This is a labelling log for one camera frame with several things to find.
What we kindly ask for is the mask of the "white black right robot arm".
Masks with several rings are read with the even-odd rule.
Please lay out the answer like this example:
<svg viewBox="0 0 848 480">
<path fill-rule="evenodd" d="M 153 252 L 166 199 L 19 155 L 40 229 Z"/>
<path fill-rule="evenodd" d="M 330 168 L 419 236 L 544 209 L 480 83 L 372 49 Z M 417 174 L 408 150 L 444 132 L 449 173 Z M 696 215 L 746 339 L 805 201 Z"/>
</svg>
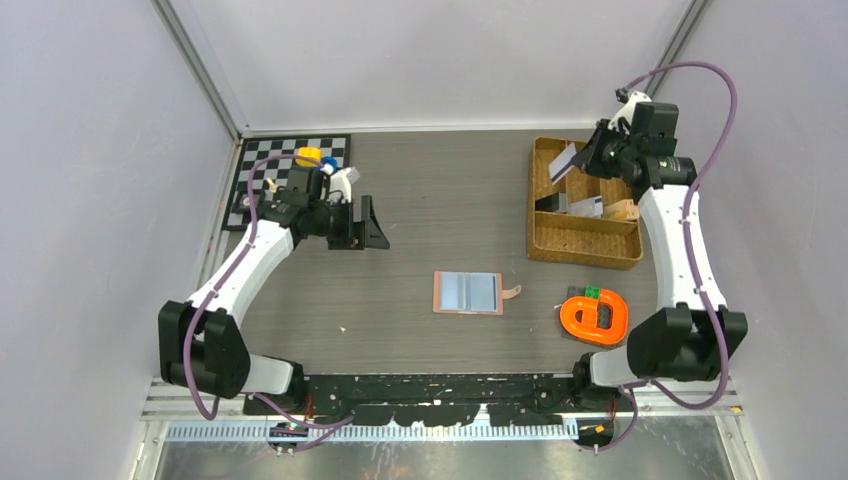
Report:
<svg viewBox="0 0 848 480">
<path fill-rule="evenodd" d="M 713 275 L 698 213 L 698 172 L 676 155 L 679 110 L 642 92 L 619 89 L 622 106 L 598 121 L 570 163 L 631 190 L 647 230 L 657 277 L 657 310 L 613 350 L 575 366 L 574 403 L 596 410 L 611 389 L 652 384 L 683 408 L 713 406 L 729 381 L 729 360 L 748 333 L 745 314 L 728 307 Z"/>
</svg>

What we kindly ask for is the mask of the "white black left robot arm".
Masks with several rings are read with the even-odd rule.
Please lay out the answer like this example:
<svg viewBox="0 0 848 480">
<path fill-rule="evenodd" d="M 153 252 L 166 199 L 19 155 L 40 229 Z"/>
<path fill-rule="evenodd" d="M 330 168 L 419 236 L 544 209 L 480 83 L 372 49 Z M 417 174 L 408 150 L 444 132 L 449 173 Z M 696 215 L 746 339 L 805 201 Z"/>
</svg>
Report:
<svg viewBox="0 0 848 480">
<path fill-rule="evenodd" d="M 158 314 L 160 375 L 198 399 L 265 394 L 284 414 L 307 398 L 301 364 L 249 352 L 241 324 L 270 274 L 304 240 L 331 250 L 389 249 L 369 195 L 353 198 L 354 167 L 293 165 L 284 185 L 245 196 L 250 222 L 230 256 L 187 300 Z"/>
</svg>

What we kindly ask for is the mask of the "grey striped credit card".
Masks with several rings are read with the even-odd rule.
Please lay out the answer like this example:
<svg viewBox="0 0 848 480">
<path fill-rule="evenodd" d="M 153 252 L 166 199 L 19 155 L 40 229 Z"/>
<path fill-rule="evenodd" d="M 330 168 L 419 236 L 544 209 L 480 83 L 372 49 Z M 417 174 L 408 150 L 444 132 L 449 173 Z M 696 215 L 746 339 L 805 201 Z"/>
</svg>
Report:
<svg viewBox="0 0 848 480">
<path fill-rule="evenodd" d="M 577 147 L 569 143 L 549 164 L 548 175 L 552 184 L 560 182 L 574 167 L 573 157 L 577 154 Z"/>
</svg>

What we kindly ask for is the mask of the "pink leather card holder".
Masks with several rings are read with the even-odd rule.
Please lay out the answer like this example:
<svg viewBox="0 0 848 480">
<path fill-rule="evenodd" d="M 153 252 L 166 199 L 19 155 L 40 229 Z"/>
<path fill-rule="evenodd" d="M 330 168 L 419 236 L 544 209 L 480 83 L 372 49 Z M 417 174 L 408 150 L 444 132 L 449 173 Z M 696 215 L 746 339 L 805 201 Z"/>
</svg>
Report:
<svg viewBox="0 0 848 480">
<path fill-rule="evenodd" d="M 501 316 L 504 302 L 522 292 L 506 289 L 501 273 L 436 271 L 432 309 L 437 314 Z"/>
</svg>

